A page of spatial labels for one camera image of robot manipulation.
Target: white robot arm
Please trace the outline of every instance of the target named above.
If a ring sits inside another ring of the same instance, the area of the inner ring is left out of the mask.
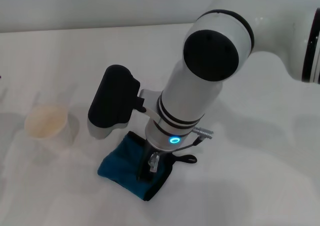
[[[192,131],[205,136],[206,131],[195,128],[196,124],[218,96],[223,81],[253,52],[274,53],[294,79],[320,83],[319,32],[320,9],[286,8],[267,0],[214,0],[189,30],[182,60],[164,90],[142,90],[138,99],[137,94],[130,97],[131,111],[137,109],[150,117],[147,142],[158,151],[170,152],[181,147]],[[130,111],[122,121],[97,123],[101,110],[107,110],[97,106],[104,101],[102,84],[88,117],[89,130],[97,138],[125,127],[131,115]]]

